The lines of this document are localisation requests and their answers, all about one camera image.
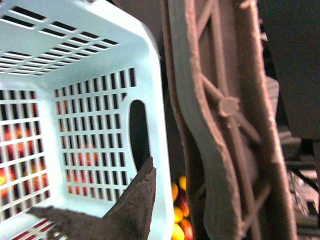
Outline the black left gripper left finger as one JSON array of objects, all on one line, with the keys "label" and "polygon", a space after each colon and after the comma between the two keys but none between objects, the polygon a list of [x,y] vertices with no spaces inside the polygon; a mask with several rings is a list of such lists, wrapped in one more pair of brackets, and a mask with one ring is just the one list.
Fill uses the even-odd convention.
[{"label": "black left gripper left finger", "polygon": [[55,223],[48,232],[49,237],[60,232],[69,240],[103,240],[102,220],[83,212],[60,209],[53,206],[31,207],[26,212],[39,219],[47,219]]}]

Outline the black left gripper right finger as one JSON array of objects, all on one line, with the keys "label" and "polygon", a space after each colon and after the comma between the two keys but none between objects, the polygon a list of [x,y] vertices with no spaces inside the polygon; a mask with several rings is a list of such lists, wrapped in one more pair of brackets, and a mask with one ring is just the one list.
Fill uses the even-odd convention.
[{"label": "black left gripper right finger", "polygon": [[102,218],[103,240],[147,240],[156,197],[157,170],[149,157],[114,206]]}]

